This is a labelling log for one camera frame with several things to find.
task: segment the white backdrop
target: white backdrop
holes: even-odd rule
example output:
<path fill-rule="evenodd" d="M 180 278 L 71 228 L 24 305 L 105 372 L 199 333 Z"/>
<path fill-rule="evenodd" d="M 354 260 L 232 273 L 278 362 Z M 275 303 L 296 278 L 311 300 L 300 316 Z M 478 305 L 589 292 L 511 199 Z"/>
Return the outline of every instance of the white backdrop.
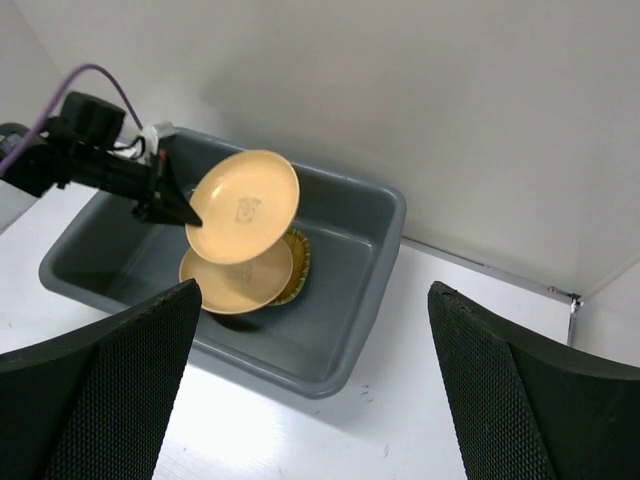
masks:
<path fill-rule="evenodd" d="M 31 124 L 60 75 L 11 0 L 0 0 L 0 123 Z"/>
<path fill-rule="evenodd" d="M 397 186 L 410 238 L 578 293 L 640 252 L 637 0 L 15 2 L 147 120 Z"/>

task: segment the gray plastic tub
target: gray plastic tub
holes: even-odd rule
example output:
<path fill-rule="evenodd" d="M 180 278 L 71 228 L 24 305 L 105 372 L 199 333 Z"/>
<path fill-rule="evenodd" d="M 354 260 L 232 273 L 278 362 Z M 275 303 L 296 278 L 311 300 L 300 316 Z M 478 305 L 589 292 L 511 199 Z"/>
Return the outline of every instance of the gray plastic tub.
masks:
<path fill-rule="evenodd" d="M 189 192 L 242 150 L 180 129 L 171 155 Z M 292 161 L 300 179 L 295 227 L 309 237 L 311 269 L 291 303 L 237 317 L 201 312 L 194 345 L 309 398 L 338 392 L 375 322 L 395 263 L 406 203 L 385 185 Z M 49 290 L 116 313 L 178 282 L 184 228 L 138 223 L 131 202 L 103 192 L 89 201 L 47 253 Z"/>

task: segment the purple cable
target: purple cable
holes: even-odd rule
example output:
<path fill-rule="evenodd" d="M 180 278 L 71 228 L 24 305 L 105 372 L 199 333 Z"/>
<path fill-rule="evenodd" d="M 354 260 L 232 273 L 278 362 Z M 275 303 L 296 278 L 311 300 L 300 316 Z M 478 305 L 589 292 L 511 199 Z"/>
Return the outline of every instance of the purple cable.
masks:
<path fill-rule="evenodd" d="M 53 110 L 56 108 L 56 106 L 62 99 L 62 96 L 65 94 L 69 86 L 78 77 L 78 75 L 80 75 L 83 72 L 86 72 L 87 70 L 97 70 L 98 72 L 102 73 L 105 77 L 107 77 L 111 81 L 113 86 L 116 87 L 116 90 L 122 97 L 122 100 L 124 101 L 125 105 L 127 106 L 127 109 L 131 114 L 131 117 L 133 117 L 133 121 L 136 122 L 136 125 L 138 126 L 138 128 L 142 130 L 142 122 L 140 122 L 140 118 L 138 118 L 138 115 L 136 115 L 136 112 L 133 109 L 131 102 L 127 98 L 127 95 L 124 93 L 124 90 L 122 90 L 122 87 L 120 86 L 118 81 L 113 77 L 113 75 L 111 75 L 107 70 L 105 70 L 100 65 L 96 65 L 94 63 L 85 63 L 83 65 L 76 67 L 74 70 L 71 71 L 71 73 L 69 73 L 69 75 L 67 75 L 67 77 L 62 81 L 62 83 L 60 84 L 56 92 L 51 97 L 51 100 L 49 100 L 49 104 L 46 106 L 44 111 L 40 114 L 40 116 L 36 120 L 36 123 L 33 124 L 31 129 L 24 136 L 20 144 L 16 148 L 14 148 L 12 152 L 0 162 L 0 176 L 2 176 L 4 172 L 6 172 L 9 169 L 9 167 L 13 165 L 15 161 L 18 160 L 18 158 L 20 158 L 20 155 L 22 155 L 22 153 L 25 151 L 27 146 L 40 133 L 45 123 L 47 122 L 49 115 L 51 115 Z"/>

